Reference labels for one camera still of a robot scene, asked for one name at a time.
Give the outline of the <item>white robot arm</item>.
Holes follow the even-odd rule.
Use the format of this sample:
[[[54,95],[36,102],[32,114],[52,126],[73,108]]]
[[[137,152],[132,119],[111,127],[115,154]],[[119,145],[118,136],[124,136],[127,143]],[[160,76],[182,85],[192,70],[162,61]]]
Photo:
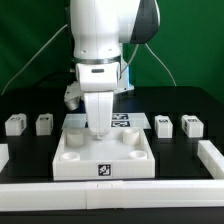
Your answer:
[[[111,129],[121,78],[122,43],[145,44],[158,32],[156,0],[70,0],[70,28],[88,128],[97,138]]]

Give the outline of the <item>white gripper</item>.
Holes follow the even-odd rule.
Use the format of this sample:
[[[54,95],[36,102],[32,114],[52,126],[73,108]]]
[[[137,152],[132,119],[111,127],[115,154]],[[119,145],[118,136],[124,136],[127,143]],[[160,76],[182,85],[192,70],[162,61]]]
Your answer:
[[[102,139],[111,129],[113,98],[120,76],[120,64],[78,63],[76,72],[84,96],[89,131]]]

